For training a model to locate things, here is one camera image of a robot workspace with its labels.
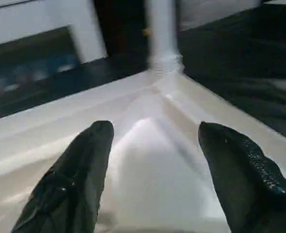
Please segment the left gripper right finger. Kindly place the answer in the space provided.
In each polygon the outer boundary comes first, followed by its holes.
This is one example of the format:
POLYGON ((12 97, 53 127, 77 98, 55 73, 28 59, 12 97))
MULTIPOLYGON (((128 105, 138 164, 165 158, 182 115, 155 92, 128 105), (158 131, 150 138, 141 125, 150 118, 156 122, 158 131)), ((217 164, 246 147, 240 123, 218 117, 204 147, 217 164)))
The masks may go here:
POLYGON ((233 233, 286 233, 286 178, 246 135, 202 122, 198 140, 233 233))

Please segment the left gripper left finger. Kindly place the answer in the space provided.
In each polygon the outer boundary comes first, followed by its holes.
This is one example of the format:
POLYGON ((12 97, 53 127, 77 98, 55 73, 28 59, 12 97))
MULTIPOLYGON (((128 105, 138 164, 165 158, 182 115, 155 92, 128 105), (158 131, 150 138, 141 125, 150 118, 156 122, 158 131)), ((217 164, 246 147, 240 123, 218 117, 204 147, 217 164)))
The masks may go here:
POLYGON ((113 138, 108 120, 79 133, 32 190, 11 231, 94 232, 113 138))

